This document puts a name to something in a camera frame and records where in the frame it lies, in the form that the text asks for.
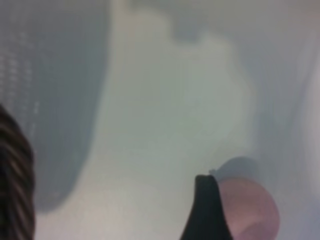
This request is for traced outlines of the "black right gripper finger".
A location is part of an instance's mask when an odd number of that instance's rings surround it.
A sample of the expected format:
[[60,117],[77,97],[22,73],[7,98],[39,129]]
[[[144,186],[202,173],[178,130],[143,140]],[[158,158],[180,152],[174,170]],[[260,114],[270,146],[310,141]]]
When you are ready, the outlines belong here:
[[218,182],[212,175],[195,177],[192,208],[181,240],[231,240]]

